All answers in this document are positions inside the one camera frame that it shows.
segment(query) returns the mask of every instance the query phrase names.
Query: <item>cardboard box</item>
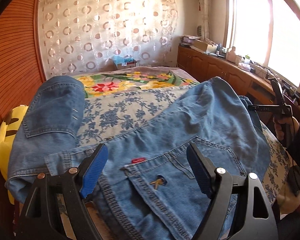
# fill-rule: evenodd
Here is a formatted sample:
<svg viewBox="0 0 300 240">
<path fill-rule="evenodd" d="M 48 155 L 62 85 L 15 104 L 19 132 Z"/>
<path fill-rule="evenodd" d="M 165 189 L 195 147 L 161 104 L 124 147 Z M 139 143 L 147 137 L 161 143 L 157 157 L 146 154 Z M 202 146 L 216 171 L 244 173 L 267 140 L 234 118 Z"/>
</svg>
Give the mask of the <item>cardboard box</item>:
<svg viewBox="0 0 300 240">
<path fill-rule="evenodd" d="M 127 68 L 132 68 L 132 67 L 139 67 L 139 61 L 132 61 L 132 62 L 125 62 L 124 64 L 118 64 L 117 70 L 122 70 L 122 69 L 127 69 Z"/>
<path fill-rule="evenodd" d="M 195 46 L 196 48 L 198 48 L 202 51 L 206 51 L 206 52 L 210 52 L 210 53 L 216 53 L 217 47 L 218 47 L 215 45 L 207 44 L 204 41 L 197 41 L 197 40 L 194 40 L 193 46 Z"/>
</svg>

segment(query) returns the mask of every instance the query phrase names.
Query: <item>yellow flower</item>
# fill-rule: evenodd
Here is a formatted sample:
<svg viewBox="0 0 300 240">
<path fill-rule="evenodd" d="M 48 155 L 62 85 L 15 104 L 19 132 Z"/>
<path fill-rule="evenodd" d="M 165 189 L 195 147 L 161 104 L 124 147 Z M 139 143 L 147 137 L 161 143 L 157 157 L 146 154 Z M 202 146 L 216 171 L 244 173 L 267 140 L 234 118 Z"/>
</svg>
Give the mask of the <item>yellow flower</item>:
<svg viewBox="0 0 300 240">
<path fill-rule="evenodd" d="M 162 76 L 164 76 L 164 77 L 168 77 L 168 78 L 171 78 L 171 77 L 172 77 L 171 75 L 168 75 L 168 74 L 160 74 L 160 75 L 162 75 Z"/>
<path fill-rule="evenodd" d="M 112 91 L 107 90 L 107 91 L 102 91 L 102 92 L 94 91 L 92 88 L 85 88 L 85 90 L 88 93 L 88 95 L 92 95 L 93 97 L 107 96 L 107 95 L 117 92 L 117 89 L 112 90 Z"/>
<path fill-rule="evenodd" d="M 142 90 L 152 89 L 152 88 L 164 88 L 164 87 L 174 87 L 174 85 L 167 82 L 159 82 L 157 80 L 151 80 L 146 85 L 140 86 Z"/>
<path fill-rule="evenodd" d="M 92 87 L 95 84 L 95 81 L 90 76 L 83 76 L 77 78 L 85 87 Z"/>
<path fill-rule="evenodd" d="M 101 92 L 101 96 L 107 96 L 107 95 L 113 94 L 113 93 L 115 93 L 115 92 L 117 92 L 117 90 L 112 90 L 112 91 L 110 91 L 110 90 L 108 90 L 108 91 L 102 91 L 102 92 Z"/>
<path fill-rule="evenodd" d="M 136 85 L 134 83 L 130 83 L 128 80 L 126 81 L 121 81 L 119 83 L 119 88 L 118 90 L 123 91 L 123 90 L 128 90 L 131 87 L 135 87 Z"/>
<path fill-rule="evenodd" d="M 194 80 L 186 78 L 185 82 L 187 82 L 187 83 L 194 83 Z"/>
<path fill-rule="evenodd" d="M 92 88 L 85 88 L 87 94 L 93 95 L 94 97 L 99 97 L 102 95 L 99 91 L 94 91 Z"/>
</svg>

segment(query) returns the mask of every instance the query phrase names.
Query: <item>bed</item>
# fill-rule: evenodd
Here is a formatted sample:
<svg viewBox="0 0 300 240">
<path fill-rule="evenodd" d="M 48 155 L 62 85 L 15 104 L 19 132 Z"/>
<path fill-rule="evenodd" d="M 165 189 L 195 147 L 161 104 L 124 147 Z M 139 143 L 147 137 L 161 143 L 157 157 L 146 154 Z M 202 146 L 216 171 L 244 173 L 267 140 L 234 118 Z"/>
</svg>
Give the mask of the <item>bed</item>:
<svg viewBox="0 0 300 240">
<path fill-rule="evenodd" d="M 167 67 L 138 67 L 75 78 L 86 91 L 83 120 L 77 134 L 79 146 L 106 141 L 142 126 L 198 83 L 185 71 Z M 275 136 L 261 125 L 271 154 L 262 184 L 273 204 L 286 180 L 290 160 Z M 66 234 L 75 239 L 62 195 L 58 201 Z M 114 239 L 92 203 L 87 208 L 103 239 Z"/>
</svg>

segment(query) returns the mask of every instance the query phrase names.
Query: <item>cable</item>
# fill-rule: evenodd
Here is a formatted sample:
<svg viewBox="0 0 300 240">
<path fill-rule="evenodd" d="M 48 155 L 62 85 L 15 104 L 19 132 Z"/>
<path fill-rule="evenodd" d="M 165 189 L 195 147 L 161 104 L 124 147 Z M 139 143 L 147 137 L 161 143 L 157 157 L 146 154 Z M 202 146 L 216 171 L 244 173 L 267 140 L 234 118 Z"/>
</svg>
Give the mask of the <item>cable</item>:
<svg viewBox="0 0 300 240">
<path fill-rule="evenodd" d="M 293 118 L 291 117 L 291 120 L 292 120 L 292 125 L 293 125 L 293 137 L 294 137 L 294 133 L 295 133 L 295 128 L 294 128 L 294 121 L 293 121 Z M 300 190 L 300 186 L 299 186 L 299 184 L 298 184 L 298 181 L 297 181 L 297 176 L 296 176 L 296 172 L 295 172 L 295 170 L 294 170 L 294 168 L 293 168 L 293 166 L 294 166 L 294 160 L 293 160 L 293 158 L 292 158 L 292 169 L 293 169 L 293 176 L 294 176 L 294 179 L 295 179 L 295 181 L 296 181 L 296 184 L 297 184 L 297 187 L 298 187 L 298 189 Z"/>
</svg>

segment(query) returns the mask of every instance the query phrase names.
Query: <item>window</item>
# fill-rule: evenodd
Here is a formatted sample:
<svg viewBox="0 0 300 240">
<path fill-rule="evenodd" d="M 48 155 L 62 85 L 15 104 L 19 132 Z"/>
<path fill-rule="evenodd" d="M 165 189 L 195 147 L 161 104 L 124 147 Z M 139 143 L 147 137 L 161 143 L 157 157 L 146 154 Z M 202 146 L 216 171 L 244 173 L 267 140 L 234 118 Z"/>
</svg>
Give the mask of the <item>window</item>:
<svg viewBox="0 0 300 240">
<path fill-rule="evenodd" d="M 284 0 L 234 0 L 236 53 L 300 85 L 300 21 Z"/>
</svg>

